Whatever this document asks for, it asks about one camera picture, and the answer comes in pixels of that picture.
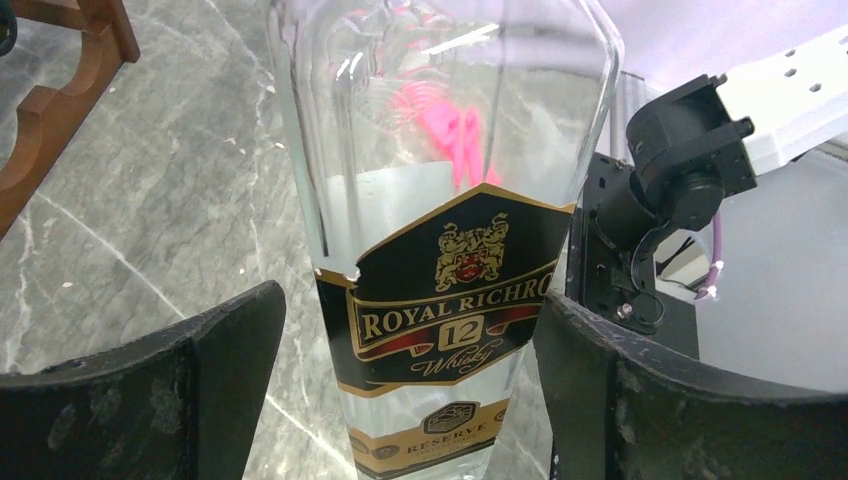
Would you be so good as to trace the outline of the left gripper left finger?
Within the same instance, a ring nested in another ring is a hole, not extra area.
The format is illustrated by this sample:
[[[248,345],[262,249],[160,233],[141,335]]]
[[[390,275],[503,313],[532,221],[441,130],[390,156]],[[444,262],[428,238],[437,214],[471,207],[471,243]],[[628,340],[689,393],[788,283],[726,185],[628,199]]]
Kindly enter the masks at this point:
[[[5,479],[239,479],[286,317],[263,282],[119,347],[1,378]]]

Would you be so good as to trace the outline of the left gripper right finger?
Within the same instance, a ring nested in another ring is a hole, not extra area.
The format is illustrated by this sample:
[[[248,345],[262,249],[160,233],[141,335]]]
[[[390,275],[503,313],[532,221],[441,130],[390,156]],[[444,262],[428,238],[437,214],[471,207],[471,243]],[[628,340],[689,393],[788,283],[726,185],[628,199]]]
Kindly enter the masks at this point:
[[[847,397],[704,364],[548,295],[534,348],[555,479],[843,479]]]

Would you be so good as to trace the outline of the clear square liquor bottle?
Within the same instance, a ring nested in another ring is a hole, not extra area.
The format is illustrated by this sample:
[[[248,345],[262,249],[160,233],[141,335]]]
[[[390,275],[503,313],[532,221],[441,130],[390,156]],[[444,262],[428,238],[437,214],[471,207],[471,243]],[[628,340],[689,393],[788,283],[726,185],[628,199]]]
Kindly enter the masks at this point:
[[[597,1],[272,1],[287,145],[361,479],[480,479],[620,73]],[[443,84],[502,183],[390,95]]]

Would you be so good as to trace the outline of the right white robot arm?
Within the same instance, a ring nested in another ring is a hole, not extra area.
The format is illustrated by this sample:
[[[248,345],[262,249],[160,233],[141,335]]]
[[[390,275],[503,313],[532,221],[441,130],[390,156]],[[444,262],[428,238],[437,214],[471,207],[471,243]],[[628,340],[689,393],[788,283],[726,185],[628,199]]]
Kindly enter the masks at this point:
[[[652,335],[666,316],[655,253],[672,234],[712,231],[697,300],[723,267],[721,203],[754,189],[847,129],[847,30],[699,76],[642,106],[626,126],[629,161],[595,154],[569,240],[566,293],[587,310]]]

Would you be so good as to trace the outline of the wooden wine rack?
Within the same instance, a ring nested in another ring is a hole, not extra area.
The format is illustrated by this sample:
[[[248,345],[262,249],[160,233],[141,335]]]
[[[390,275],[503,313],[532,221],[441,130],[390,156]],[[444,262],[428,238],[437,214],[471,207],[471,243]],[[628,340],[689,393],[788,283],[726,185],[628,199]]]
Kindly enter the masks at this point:
[[[1,234],[5,235],[92,108],[125,63],[140,57],[121,0],[3,1],[1,53],[17,40],[20,18],[77,30],[81,54],[62,88],[34,86],[18,105],[14,149],[1,169]]]

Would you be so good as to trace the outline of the pink plastic clip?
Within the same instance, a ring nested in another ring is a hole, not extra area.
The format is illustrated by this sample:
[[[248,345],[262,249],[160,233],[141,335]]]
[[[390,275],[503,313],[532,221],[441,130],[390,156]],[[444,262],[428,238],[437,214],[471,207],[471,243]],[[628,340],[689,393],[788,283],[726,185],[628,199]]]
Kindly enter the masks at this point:
[[[452,169],[455,190],[481,183],[499,185],[502,178],[483,159],[483,122],[474,106],[461,106],[448,96],[443,84],[413,81],[390,95],[390,105],[403,121],[422,130],[443,161]]]

